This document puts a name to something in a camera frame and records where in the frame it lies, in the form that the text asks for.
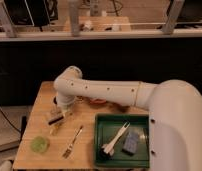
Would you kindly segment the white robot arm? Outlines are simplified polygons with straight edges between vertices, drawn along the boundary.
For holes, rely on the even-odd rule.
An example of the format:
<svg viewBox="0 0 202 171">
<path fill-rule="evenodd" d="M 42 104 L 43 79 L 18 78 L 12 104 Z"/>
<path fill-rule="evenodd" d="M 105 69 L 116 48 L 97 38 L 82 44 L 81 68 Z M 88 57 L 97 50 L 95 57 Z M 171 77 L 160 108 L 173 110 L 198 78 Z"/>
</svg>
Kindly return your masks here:
<svg viewBox="0 0 202 171">
<path fill-rule="evenodd" d="M 202 171 L 202 96 L 188 82 L 85 80 L 70 66 L 54 80 L 54 89 L 63 109 L 83 96 L 148 111 L 150 171 Z"/>
</svg>

